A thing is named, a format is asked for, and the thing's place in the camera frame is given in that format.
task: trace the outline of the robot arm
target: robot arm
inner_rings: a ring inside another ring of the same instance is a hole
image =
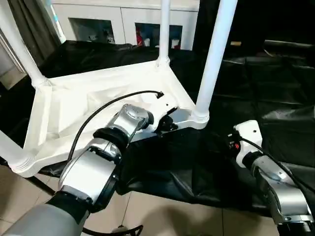
[[[242,138],[261,146],[262,136],[257,121],[249,120],[234,128]],[[240,146],[236,142],[231,144],[239,149],[236,162],[247,168],[256,179],[279,234],[314,235],[314,219],[306,198],[286,171],[245,141],[241,140]]]
[[[97,130],[81,153],[66,165],[54,196],[32,208],[3,235],[79,236],[89,214],[104,209],[113,196],[122,153],[134,134],[139,130],[154,132],[159,120],[175,108],[171,98],[163,98],[151,111],[123,105],[107,126]]]

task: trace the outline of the small object on shelf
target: small object on shelf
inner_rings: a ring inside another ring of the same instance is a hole
[[[172,48],[173,49],[180,49],[180,45],[179,45],[179,39],[172,39]]]
[[[97,35],[89,35],[89,40],[88,42],[93,42],[97,40]]]
[[[231,46],[241,46],[242,45],[242,42],[240,41],[231,41]]]
[[[149,39],[149,38],[146,38],[146,39],[144,40],[144,46],[145,46],[145,47],[149,47],[149,46],[150,46],[150,39]]]
[[[139,28],[136,29],[136,35],[137,35],[137,45],[138,46],[143,46],[143,39],[140,35],[140,30]]]
[[[107,39],[107,43],[115,44],[114,36],[112,34],[108,34],[106,39]]]

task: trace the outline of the white cabinet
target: white cabinet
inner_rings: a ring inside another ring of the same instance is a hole
[[[126,43],[118,7],[71,4],[54,4],[53,7],[68,40]]]
[[[52,0],[68,40],[158,45],[161,0]],[[191,50],[199,0],[171,0],[170,46]]]
[[[160,14],[161,10],[155,9],[122,8],[126,43],[137,45],[137,34],[140,33],[142,37],[146,34],[145,37],[149,39],[151,46],[152,43],[156,46],[161,21]],[[181,49],[191,50],[197,16],[198,12],[171,10],[170,42],[178,39]]]

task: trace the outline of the white tent frame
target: white tent frame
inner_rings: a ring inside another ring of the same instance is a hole
[[[19,40],[20,37],[17,36],[18,32],[10,25],[0,6],[0,28],[30,76],[32,85],[36,91],[24,148],[20,148],[0,131],[0,156],[8,162],[13,172],[24,177],[35,175],[46,165],[66,160],[67,153],[77,129],[71,129],[68,136],[66,135],[62,139],[54,139],[49,137],[47,126],[50,122],[55,122],[55,120],[59,122],[59,124],[68,122],[65,121],[65,117],[68,118],[68,116],[72,116],[72,113],[76,113],[76,111],[78,111],[78,114],[82,112],[80,109],[85,101],[81,104],[81,97],[78,94],[88,92],[95,94],[95,92],[97,92],[95,90],[96,87],[102,86],[107,88],[107,91],[119,90],[121,85],[124,85],[124,88],[133,91],[150,88],[171,94],[178,102],[180,110],[180,112],[176,114],[177,117],[174,119],[179,128],[204,128],[209,121],[209,106],[236,5],[237,0],[220,0],[196,104],[193,103],[169,67],[170,0],[161,0],[160,46],[159,57],[156,61],[51,79],[47,79],[41,74],[26,46]],[[62,110],[64,106],[65,111],[63,112],[68,113],[67,116],[58,117],[52,121],[52,113],[56,111],[54,110],[54,104],[56,103],[54,102],[54,96],[57,96],[55,93],[60,96],[58,109]],[[150,103],[152,97],[143,95],[137,99],[138,100],[131,101],[131,103],[145,105],[146,103]],[[69,111],[69,106],[65,105],[69,100],[73,101],[73,104],[70,106],[71,109],[73,107],[73,111]],[[115,107],[113,111],[106,111],[103,118],[111,118],[111,114],[115,113],[120,108],[119,106],[121,107],[121,104]],[[91,130],[95,130],[106,124],[104,120],[102,120],[102,122],[103,123],[100,123],[100,121],[94,123]],[[78,149],[82,149],[87,144],[92,137],[92,133],[93,132],[89,132],[85,135],[82,134],[77,144]],[[133,141],[147,137],[149,137],[148,134],[139,133],[134,137]]]

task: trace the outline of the black tablecloth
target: black tablecloth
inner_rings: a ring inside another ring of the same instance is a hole
[[[263,147],[315,187],[315,70],[302,59],[224,56],[203,130],[187,128],[134,142],[124,154],[118,193],[134,190],[189,203],[268,215],[253,178],[225,153],[217,135],[258,121]],[[40,70],[57,77],[155,60],[155,48],[67,41]],[[170,50],[171,68],[196,101],[206,54]],[[34,89],[26,76],[0,98],[0,129],[23,145]],[[41,172],[59,176],[64,163]],[[308,194],[311,208],[315,199]]]

